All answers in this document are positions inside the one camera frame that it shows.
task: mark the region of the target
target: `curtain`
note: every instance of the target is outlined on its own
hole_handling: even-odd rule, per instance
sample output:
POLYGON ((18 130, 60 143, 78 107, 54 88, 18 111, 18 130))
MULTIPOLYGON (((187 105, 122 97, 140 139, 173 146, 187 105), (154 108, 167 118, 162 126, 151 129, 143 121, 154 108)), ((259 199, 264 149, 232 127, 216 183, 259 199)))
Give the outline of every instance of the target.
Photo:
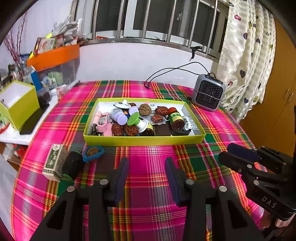
POLYGON ((262 103, 274 61, 273 16, 255 0, 231 0, 217 78, 227 87, 222 105, 237 122, 262 103))

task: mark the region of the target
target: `red jar lid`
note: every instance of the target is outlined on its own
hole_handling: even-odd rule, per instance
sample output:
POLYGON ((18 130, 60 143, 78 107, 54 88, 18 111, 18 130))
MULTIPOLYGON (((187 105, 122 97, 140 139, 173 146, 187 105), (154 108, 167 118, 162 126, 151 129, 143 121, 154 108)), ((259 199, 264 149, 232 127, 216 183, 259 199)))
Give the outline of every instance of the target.
POLYGON ((171 107, 168 109, 168 115, 172 114, 173 112, 176 112, 177 109, 175 107, 171 107))

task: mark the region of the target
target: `cabinet door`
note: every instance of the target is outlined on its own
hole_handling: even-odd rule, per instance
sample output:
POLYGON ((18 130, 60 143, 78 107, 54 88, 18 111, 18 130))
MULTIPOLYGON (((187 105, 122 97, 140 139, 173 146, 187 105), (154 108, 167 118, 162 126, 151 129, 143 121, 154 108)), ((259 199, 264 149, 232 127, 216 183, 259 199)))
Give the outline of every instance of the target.
POLYGON ((293 156, 295 147, 295 102, 296 97, 293 95, 290 103, 287 103, 274 127, 269 131, 263 141, 261 141, 259 147, 263 145, 293 156))
POLYGON ((296 49, 281 24, 277 20, 275 23, 276 51, 263 103, 253 106, 240 122, 255 146, 264 139, 283 111, 296 73, 296 49))

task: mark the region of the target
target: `pink clip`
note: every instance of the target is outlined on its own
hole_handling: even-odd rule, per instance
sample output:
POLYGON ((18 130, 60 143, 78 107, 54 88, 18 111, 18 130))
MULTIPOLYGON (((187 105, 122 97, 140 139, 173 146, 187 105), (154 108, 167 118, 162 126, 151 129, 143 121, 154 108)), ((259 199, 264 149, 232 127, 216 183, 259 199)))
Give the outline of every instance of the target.
POLYGON ((112 124, 110 123, 111 121, 110 113, 109 112, 101 113, 100 111, 98 111, 96 113, 95 119, 98 117, 99 119, 96 126, 97 131, 102 132, 103 136, 112 136, 112 130, 111 130, 112 124))

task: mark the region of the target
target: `lime green box lid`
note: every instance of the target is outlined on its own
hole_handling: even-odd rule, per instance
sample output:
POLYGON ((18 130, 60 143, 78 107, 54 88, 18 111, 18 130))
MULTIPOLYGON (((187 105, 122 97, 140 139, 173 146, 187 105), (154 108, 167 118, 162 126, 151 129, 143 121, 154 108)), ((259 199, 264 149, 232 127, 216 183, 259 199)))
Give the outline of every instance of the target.
POLYGON ((0 100, 0 112, 17 130, 40 108, 35 86, 17 80, 1 90, 0 100))
POLYGON ((204 139, 206 133, 202 128, 200 122, 187 105, 187 103, 183 101, 174 101, 174 100, 163 100, 163 99, 144 99, 144 98, 98 98, 91 110, 91 113, 88 117, 86 122, 83 137, 88 146, 93 145, 101 145, 101 146, 162 146, 162 145, 185 145, 185 144, 197 144, 201 143, 204 139), (198 135, 189 135, 189 136, 164 136, 164 137, 104 137, 104 136, 90 136, 88 135, 90 130, 91 121, 93 119, 93 115, 95 111, 98 109, 98 105, 104 105, 104 102, 108 102, 109 106, 111 107, 115 102, 122 101, 126 99, 128 103, 137 103, 140 102, 141 104, 149 101, 150 103, 154 103, 160 106, 174 106, 179 105, 182 106, 182 111, 186 113, 187 116, 191 116, 196 123, 197 127, 199 128, 198 135))

